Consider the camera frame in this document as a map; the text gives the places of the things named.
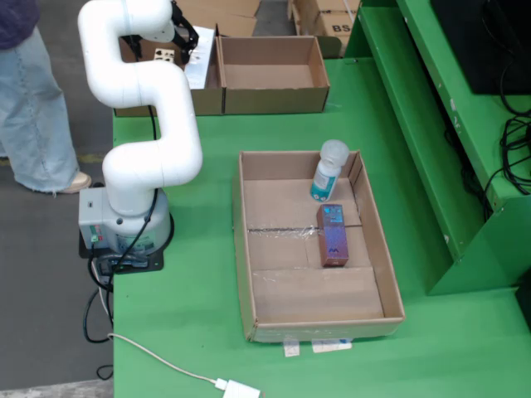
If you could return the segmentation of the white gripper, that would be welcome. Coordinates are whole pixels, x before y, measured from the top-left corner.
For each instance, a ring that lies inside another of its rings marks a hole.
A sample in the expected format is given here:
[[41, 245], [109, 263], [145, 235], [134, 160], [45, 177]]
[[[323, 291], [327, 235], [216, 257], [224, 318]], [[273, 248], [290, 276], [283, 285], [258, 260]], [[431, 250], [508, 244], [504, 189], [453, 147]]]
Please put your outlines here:
[[[171, 1], [172, 18], [166, 28], [168, 42], [173, 42], [181, 50], [181, 59], [184, 65], [190, 61], [192, 51], [197, 47], [199, 35], [191, 23], [183, 16], [181, 8], [175, 1]], [[188, 39], [185, 40], [179, 33], [179, 28], [188, 31]]]

